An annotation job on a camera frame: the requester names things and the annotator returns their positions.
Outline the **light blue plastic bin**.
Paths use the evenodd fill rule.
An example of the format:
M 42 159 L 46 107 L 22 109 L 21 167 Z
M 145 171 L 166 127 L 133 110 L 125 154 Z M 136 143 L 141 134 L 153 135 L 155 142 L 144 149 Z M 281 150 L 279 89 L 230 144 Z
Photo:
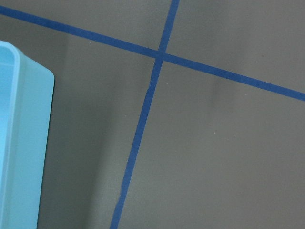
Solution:
M 53 73 L 0 43 L 0 226 L 37 227 Z

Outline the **long blue tape line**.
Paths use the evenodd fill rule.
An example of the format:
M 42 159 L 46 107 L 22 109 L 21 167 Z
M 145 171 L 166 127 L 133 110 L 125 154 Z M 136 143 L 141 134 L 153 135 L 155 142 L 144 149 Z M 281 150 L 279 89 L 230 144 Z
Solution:
M 211 74 L 220 78 L 231 80 L 237 83 L 242 83 L 248 86 L 259 88 L 265 91 L 273 92 L 283 96 L 287 96 L 296 100 L 304 101 L 305 94 L 293 89 L 282 87 L 273 83 L 268 83 L 262 80 L 258 80 L 245 75 L 230 72 L 224 69 L 220 69 L 214 66 L 203 64 L 200 62 L 195 62 L 189 59 L 185 59 L 176 55 L 166 53 L 166 49 L 170 40 L 174 20 L 179 7 L 179 1 L 173 0 L 169 7 L 166 22 L 163 29 L 162 38 L 160 40 L 160 45 L 157 50 L 144 47 L 135 43 L 123 41 L 110 36 L 106 36 L 100 33 L 92 32 L 89 30 L 81 29 L 75 26 L 71 26 L 65 23 L 53 21 L 44 17 L 29 14 L 20 10 L 2 6 L 0 7 L 0 14 L 14 18 L 27 23 L 32 23 L 39 25 L 48 29 L 55 31 L 60 31 L 66 34 L 77 36 L 80 38 L 88 39 L 90 41 L 102 43 L 109 45 L 111 47 L 123 49 L 143 56 L 151 57 L 154 59 L 161 58 L 162 61 L 179 65 L 181 67 L 186 67 L 188 69 L 196 70 L 199 72 Z

